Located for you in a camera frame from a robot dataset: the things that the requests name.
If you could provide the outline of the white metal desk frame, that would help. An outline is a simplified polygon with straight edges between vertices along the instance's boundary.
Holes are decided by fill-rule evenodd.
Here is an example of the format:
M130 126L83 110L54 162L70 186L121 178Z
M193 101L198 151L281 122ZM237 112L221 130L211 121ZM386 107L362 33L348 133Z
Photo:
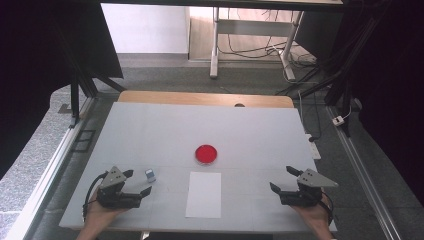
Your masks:
M296 36L303 12L297 12L291 22L278 21L254 21L221 19L219 8L213 8L213 45L211 52L210 77L216 79L218 76L218 36L227 35L252 35L269 37L286 37L286 44L283 50L278 50L277 54L283 65L283 74L288 81L295 79L292 67L290 66L289 54L294 38Z

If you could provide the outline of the black curtain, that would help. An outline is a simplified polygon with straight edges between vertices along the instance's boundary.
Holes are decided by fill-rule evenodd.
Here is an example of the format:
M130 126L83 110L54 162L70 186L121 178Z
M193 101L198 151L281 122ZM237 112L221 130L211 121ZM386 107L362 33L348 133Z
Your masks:
M359 120L424 207L424 0L389 0L352 70Z
M0 0L0 178L50 107L75 78L121 78L100 3Z

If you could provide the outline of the person's right hand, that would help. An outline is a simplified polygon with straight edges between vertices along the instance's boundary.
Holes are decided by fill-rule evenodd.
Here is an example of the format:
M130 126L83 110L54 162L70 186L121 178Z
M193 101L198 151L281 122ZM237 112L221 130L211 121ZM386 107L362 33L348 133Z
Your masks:
M313 207L299 207L292 206L299 216L302 218L304 223L311 229L314 234L314 231L329 231L328 224L328 212L321 205L316 205Z

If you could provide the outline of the black metal stand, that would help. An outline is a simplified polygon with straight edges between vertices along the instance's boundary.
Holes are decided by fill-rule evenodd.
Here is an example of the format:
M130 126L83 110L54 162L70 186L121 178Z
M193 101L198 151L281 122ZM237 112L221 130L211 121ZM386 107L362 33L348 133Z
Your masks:
M124 87L113 81L123 73L106 20L87 20L54 24L54 34L70 72L71 123L80 121L79 88L87 97L98 94L93 79L97 78L118 92Z
M331 43L333 50L329 57L320 60L300 80L278 92L290 93L299 84L305 83L315 76L320 70L325 70L327 75L316 85L295 96L299 100L311 95L324 87L330 86L330 90L324 98L326 105L335 105L343 97L342 113L349 117L349 101L351 97L349 76L358 56L378 25L391 0L342 0L341 5L321 7L309 7L304 9L302 18L314 16L307 26L310 27L309 39L318 39L321 42L327 40L324 33L328 29L335 29L334 41Z

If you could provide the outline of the aluminium floor rail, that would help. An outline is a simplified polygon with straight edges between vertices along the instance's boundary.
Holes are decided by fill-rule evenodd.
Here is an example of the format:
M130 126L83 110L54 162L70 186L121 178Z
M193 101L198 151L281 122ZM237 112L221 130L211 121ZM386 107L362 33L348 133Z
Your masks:
M373 209L374 215L387 240L402 240L402 236L379 192L377 191L370 174L368 173L362 158L353 141L348 137L340 126L332 124L349 158L352 168L361 184L362 189Z
M9 228L5 238L0 240L24 240L28 235L37 216L37 212L39 211L44 198L47 196L49 189L54 182L54 179L58 175L58 172L62 167L66 156L70 152L70 149L75 139L77 138L77 135L82 129L84 120L92 105L93 98L88 97L80 108L82 115L81 120L74 127L67 127L66 132L55 149L55 152L53 153L46 167L39 175L38 182L34 186L31 194L28 196L28 199L25 202L23 208L19 211L10 211L10 214L16 214L17 217L15 222Z

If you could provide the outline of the person's left hand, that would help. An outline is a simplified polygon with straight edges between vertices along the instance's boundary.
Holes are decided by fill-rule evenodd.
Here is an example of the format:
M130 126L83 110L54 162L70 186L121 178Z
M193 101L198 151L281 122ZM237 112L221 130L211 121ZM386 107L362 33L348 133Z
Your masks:
M97 191L89 199L84 227L88 230L102 232L116 217L126 212L126 209L108 209L97 201Z

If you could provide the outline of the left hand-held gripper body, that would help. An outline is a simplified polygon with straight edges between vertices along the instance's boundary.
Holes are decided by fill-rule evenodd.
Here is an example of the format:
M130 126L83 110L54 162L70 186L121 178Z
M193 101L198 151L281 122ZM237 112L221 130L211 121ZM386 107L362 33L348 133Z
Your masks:
M122 191L127 179L121 170L113 166L97 190L97 201L109 209L138 208L142 200L140 193L124 193Z

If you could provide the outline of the round red ink pad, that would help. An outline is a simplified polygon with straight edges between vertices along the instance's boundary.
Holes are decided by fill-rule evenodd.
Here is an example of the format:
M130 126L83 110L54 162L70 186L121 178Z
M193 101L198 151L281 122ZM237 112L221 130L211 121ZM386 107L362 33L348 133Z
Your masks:
M217 150L208 144L201 145L195 150L196 161L204 165L212 164L216 160L217 155Z

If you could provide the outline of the wooden table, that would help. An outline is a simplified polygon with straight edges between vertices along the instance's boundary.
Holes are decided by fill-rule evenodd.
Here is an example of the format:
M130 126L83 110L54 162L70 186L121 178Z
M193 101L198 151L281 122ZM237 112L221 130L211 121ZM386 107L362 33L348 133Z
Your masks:
M294 103L287 96L160 92L160 91L123 91L119 102L206 105L206 106L244 106L261 108L293 108Z

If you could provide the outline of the white paper sheet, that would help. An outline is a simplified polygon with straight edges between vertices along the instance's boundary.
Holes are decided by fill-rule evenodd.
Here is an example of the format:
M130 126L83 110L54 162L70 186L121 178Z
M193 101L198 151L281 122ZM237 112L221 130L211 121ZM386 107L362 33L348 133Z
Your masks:
M220 173L190 173L185 216L188 218L221 217Z

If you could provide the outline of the black rectangular floor frame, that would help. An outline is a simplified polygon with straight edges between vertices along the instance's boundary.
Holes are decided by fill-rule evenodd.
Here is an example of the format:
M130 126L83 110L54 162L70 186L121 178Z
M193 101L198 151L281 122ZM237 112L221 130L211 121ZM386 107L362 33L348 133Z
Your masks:
M95 136L95 130L83 130L78 135L72 147L73 152L84 153L90 149Z

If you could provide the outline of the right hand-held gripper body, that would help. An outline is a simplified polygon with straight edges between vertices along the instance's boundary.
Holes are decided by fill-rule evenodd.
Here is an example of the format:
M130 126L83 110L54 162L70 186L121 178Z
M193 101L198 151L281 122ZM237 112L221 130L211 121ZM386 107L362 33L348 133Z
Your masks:
M312 207L322 200L323 187L339 186L335 181L312 169L302 171L297 177L297 184L297 191L281 191L279 197L282 205Z

